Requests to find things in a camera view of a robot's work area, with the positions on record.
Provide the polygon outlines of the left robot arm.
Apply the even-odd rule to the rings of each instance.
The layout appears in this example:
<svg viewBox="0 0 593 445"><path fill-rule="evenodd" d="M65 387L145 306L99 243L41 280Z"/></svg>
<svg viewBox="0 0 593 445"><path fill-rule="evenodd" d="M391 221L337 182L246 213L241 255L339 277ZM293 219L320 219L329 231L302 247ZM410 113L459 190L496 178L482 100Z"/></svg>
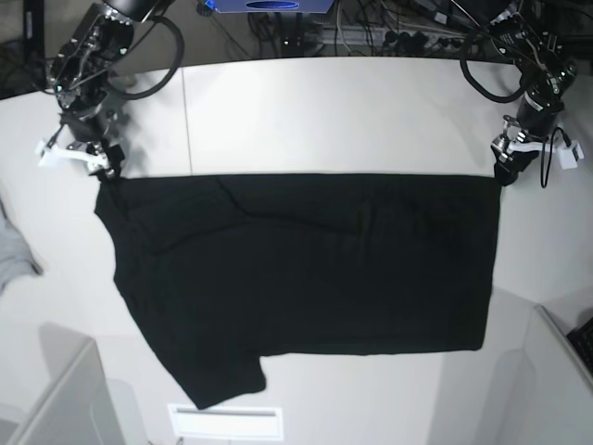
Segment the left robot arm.
<svg viewBox="0 0 593 445"><path fill-rule="evenodd" d="M529 1L456 1L454 5L473 23L460 50L464 79L494 103L520 102L514 117L503 118L502 131L490 145L495 179L502 186L511 185L539 159L540 186L547 187L553 154L574 146L558 123L564 111L562 96L576 78L574 60L562 53L557 36L540 24ZM472 76L468 56L478 36L488 38L521 72L515 92L495 95Z"/></svg>

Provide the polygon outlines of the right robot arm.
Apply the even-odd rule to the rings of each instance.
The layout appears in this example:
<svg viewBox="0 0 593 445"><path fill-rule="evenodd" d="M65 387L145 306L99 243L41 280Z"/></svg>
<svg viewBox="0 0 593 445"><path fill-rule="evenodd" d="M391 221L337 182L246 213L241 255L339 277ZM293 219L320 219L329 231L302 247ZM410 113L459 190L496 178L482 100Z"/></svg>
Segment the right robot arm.
<svg viewBox="0 0 593 445"><path fill-rule="evenodd" d="M117 143L117 111L105 106L141 100L162 90L181 67L185 43L180 28L166 17L170 1L101 1L93 3L51 63L47 75L60 108L59 125L44 142L40 157L83 163L101 182L120 178L125 154ZM164 26L174 40L174 56L164 77L150 88L129 93L111 83L110 73L139 44L137 24Z"/></svg>

